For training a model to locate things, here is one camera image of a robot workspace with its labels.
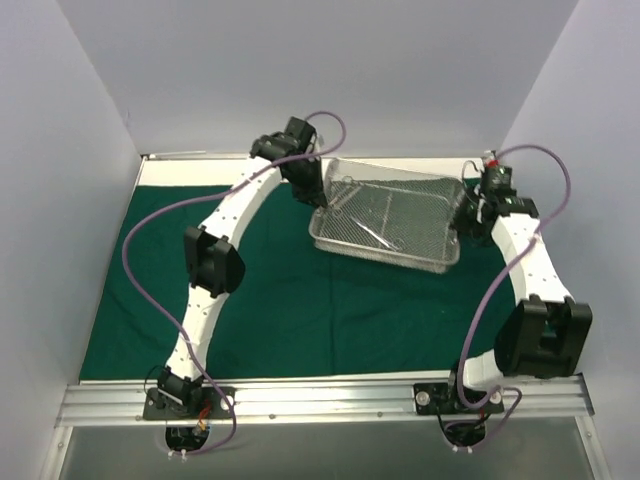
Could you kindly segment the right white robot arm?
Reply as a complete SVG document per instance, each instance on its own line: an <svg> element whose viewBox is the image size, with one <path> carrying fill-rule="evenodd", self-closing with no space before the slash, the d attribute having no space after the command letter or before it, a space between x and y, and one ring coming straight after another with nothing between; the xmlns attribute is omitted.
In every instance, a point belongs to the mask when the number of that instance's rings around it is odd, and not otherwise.
<svg viewBox="0 0 640 480"><path fill-rule="evenodd" d="M443 390L453 411L469 411L479 402L480 392L491 396L512 378L565 378L577 372L593 313L588 304L574 299L554 268L542 238L549 222L528 198L474 195L458 207L453 229L461 235L488 234L505 265L473 315L455 380ZM472 357L476 329L504 281L511 284L514 308L492 348Z"/></svg>

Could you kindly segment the green surgical drape cloth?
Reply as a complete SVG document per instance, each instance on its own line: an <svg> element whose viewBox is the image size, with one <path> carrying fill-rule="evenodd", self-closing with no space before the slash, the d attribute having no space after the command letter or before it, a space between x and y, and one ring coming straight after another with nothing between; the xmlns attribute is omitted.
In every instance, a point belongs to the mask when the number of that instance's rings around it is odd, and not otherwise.
<svg viewBox="0 0 640 480"><path fill-rule="evenodd" d="M186 308L183 234L211 212L204 187L138 187L109 267L83 380L142 379L169 357ZM320 251L311 211L276 190L240 246L246 274L225 303L206 367L215 379L447 370L503 267L495 248L464 243L443 275Z"/></svg>

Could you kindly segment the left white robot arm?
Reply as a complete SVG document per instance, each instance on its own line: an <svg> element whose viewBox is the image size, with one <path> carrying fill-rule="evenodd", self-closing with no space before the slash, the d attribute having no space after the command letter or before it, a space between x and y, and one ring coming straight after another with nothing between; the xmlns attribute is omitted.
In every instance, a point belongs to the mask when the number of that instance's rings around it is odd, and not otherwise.
<svg viewBox="0 0 640 480"><path fill-rule="evenodd" d="M282 181L289 182L297 201L314 208L327 205L321 161L312 155L316 138L308 121L292 117L284 130L255 140L232 192L199 226L184 233L189 281L185 332L158 379L166 408L179 419L194 417L205 403L200 369L221 309L244 278L238 248L254 215Z"/></svg>

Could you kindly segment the wire mesh instrument tray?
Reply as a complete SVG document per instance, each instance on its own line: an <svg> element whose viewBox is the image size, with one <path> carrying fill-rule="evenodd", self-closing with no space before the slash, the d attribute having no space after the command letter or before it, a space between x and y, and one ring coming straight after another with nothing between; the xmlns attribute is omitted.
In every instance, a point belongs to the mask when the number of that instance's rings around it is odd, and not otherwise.
<svg viewBox="0 0 640 480"><path fill-rule="evenodd" d="M346 159L333 159L324 175L324 193L344 176L360 190L334 217L315 210L309 234L316 248L436 274L447 272L460 258L452 219L465 193L455 177L423 173ZM358 228L355 218L401 248L391 251Z"/></svg>

